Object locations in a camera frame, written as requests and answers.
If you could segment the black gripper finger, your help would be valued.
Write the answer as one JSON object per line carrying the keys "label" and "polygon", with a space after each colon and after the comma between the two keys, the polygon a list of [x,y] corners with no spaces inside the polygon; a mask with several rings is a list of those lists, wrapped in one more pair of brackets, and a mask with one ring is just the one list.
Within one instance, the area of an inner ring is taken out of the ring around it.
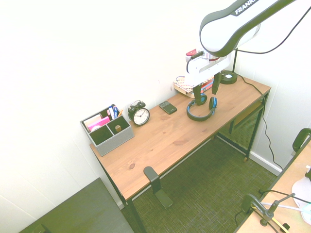
{"label": "black gripper finger", "polygon": [[212,85],[212,94],[216,95],[220,82],[221,82],[222,74],[221,72],[218,72],[214,75],[214,81]]}
{"label": "black gripper finger", "polygon": [[193,88],[193,93],[195,97],[195,103],[197,105],[203,105],[207,101],[207,95],[201,93],[202,84],[199,84]]}

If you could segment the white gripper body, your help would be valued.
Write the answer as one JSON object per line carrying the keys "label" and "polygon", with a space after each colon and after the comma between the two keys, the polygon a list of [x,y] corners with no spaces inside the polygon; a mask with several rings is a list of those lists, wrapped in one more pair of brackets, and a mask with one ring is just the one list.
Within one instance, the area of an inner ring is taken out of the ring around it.
{"label": "white gripper body", "polygon": [[221,57],[217,61],[208,61],[202,56],[191,59],[185,71],[185,84],[199,85],[215,74],[227,68],[230,64],[230,55]]}

